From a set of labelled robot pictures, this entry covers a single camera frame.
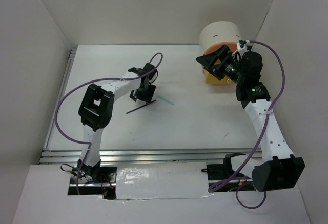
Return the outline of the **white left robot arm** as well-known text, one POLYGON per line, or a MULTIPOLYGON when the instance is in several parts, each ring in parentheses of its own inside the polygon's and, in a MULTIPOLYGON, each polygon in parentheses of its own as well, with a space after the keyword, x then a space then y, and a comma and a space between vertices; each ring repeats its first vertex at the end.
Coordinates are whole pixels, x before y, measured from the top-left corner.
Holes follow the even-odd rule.
POLYGON ((88 182, 100 178, 101 137, 112 118, 114 103, 129 93, 134 102, 139 100, 149 104, 156 89, 152 81, 157 73, 154 65, 146 63, 143 68, 129 69, 119 80, 87 87, 78 110, 83 125, 83 141, 87 144, 83 146, 77 167, 88 182))

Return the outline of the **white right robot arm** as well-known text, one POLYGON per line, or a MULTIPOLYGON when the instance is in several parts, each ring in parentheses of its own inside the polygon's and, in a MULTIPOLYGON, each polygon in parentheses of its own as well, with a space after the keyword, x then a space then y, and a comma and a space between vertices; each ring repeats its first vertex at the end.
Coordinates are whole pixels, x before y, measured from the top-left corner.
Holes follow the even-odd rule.
POLYGON ((284 139, 273 112, 277 99, 271 99, 260 81, 263 67, 259 53, 231 52, 227 45, 199 56, 196 61, 216 79, 227 77, 236 84, 236 98, 249 116, 257 142, 249 155, 227 155, 223 173, 235 178, 240 173, 250 178, 259 192, 293 188, 305 163, 296 157, 284 139))

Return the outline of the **thin black eyeliner pencil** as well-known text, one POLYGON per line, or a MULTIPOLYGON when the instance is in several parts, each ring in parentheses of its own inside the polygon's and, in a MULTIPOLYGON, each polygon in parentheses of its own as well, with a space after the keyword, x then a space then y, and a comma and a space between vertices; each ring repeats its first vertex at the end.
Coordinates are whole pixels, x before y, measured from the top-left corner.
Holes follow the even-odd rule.
POLYGON ((149 102, 149 103, 145 103, 144 105, 141 105, 141 106, 139 106, 139 107, 137 107, 137 108, 135 108, 135 109, 133 109, 133 110, 130 110, 130 111, 128 111, 128 112, 126 112, 126 114, 130 114, 130 113, 132 113, 132 112, 134 112, 134 111, 137 111, 137 110, 139 110, 139 109, 141 109, 141 108, 144 108, 144 107, 146 107, 146 106, 148 106, 148 105, 150 105, 150 104, 152 104, 152 103, 154 103, 154 102, 156 102, 157 100, 155 99, 155 100, 153 100, 153 101, 151 101, 151 102, 149 102))

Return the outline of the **cream round drawer organizer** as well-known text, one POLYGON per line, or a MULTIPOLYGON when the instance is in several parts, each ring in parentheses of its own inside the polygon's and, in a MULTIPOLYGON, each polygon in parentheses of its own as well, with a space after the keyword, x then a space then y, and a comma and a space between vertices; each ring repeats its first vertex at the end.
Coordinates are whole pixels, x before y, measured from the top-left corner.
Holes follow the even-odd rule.
POLYGON ((231 52, 230 56, 239 64, 243 55, 248 52, 246 41, 242 40, 238 26, 233 22, 219 21, 207 25, 199 36, 199 46, 201 56, 205 50, 213 44, 220 42, 236 42, 237 50, 231 52))

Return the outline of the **orange drawer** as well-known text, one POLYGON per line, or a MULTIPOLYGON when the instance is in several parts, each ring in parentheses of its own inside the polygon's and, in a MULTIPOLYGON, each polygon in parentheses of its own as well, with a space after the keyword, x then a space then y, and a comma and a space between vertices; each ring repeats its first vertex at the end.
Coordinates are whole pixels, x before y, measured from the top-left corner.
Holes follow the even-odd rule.
POLYGON ((216 44, 213 44, 212 46, 208 47, 205 50, 204 55, 208 55, 210 53, 213 53, 214 51, 218 50, 223 45, 227 45, 231 52, 235 52, 237 50, 237 43, 236 42, 220 42, 220 43, 216 43, 216 44))

